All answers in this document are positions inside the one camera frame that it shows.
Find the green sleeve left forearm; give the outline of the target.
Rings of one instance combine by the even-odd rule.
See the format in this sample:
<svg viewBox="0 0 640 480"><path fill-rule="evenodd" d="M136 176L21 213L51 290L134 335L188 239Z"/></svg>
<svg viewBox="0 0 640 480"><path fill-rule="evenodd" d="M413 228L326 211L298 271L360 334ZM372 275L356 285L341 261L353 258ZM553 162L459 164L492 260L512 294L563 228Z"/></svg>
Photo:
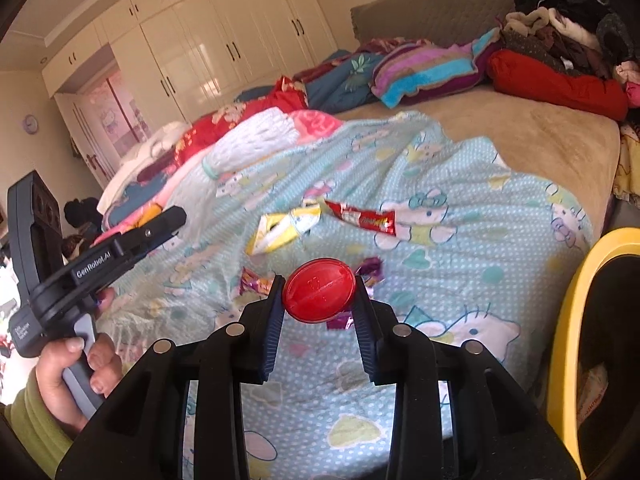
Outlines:
<svg viewBox="0 0 640 480"><path fill-rule="evenodd" d="M1 405L1 414L28 455L53 479L73 440L44 405L35 370L14 401Z"/></svg>

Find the person's left hand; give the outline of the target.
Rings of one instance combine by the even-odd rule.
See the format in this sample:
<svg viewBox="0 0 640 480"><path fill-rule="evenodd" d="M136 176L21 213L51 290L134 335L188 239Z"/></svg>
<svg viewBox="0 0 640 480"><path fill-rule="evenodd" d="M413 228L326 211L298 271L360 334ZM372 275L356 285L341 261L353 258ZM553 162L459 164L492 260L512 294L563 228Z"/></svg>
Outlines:
<svg viewBox="0 0 640 480"><path fill-rule="evenodd" d="M88 418L78 408L63 380L67 367L84 356L84 342L79 337L50 341L43 348L35 367L38 390L43 404L66 434L76 437L87 425ZM111 337L96 336L87 356L93 370L90 387L96 394L109 396L122 379L122 360Z"/></svg>

